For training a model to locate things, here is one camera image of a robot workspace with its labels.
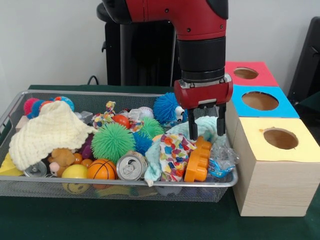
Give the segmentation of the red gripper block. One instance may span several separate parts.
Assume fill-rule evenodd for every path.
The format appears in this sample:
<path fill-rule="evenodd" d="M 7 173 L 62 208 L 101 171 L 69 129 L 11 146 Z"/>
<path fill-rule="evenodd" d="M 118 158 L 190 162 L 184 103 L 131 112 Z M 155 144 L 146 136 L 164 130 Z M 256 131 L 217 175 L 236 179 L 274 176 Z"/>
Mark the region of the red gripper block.
<path fill-rule="evenodd" d="M 195 123 L 194 109 L 204 106 L 217 105 L 217 134 L 223 136 L 226 133 L 226 103 L 233 94 L 233 82 L 230 75 L 212 82 L 185 82 L 182 79 L 174 82 L 174 94 L 178 104 L 183 109 L 188 109 L 189 137 L 198 139 L 198 126 Z"/>

